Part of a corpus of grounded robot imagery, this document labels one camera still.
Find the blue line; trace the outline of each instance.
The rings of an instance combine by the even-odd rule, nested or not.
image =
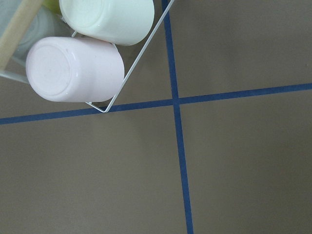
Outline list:
[[[197,102],[217,101],[217,100],[233,99],[233,98],[246,98],[246,97],[253,97],[253,96],[297,92],[297,91],[304,91],[304,90],[312,90],[312,83],[288,85],[288,86],[280,86],[280,87],[272,87],[272,88],[264,88],[264,89],[236,91],[236,92],[228,92],[228,93],[221,93],[221,94],[201,95],[201,96],[194,96],[194,97],[180,97],[178,102],[181,105],[183,105],[183,104],[191,104],[191,103],[197,103]],[[177,100],[165,99],[165,100],[158,100],[158,101],[148,101],[148,102],[116,105],[111,108],[110,112],[130,111],[130,110],[139,110],[139,109],[146,109],[146,108],[172,106],[174,101],[177,102]],[[0,125],[40,121],[40,120],[56,119],[56,118],[86,116],[86,115],[94,115],[94,114],[100,114],[100,112],[94,108],[89,108],[89,109],[81,109],[81,110],[28,115],[28,116],[8,117],[8,118],[0,118]]]
[[[162,0],[163,11],[168,5],[167,0]],[[180,99],[178,94],[178,86],[176,79],[176,63],[175,63],[175,54],[174,46],[172,40],[171,32],[171,23],[169,13],[164,19],[165,25],[165,35],[166,35],[166,44],[167,44],[167,53],[168,53],[168,63],[169,63],[169,73],[171,81],[171,92],[173,98],[173,108],[175,115],[175,132],[180,164],[180,174],[181,174],[181,183],[182,183],[182,192],[184,200],[184,211],[186,219],[186,229],[188,234],[193,234],[193,219],[192,219],[192,210],[191,210],[191,201],[190,201],[190,191],[189,191],[189,182],[187,176],[187,166],[185,158],[185,149],[184,149],[184,139],[183,139],[183,130],[182,130],[182,121],[181,121],[181,110],[180,110]]]

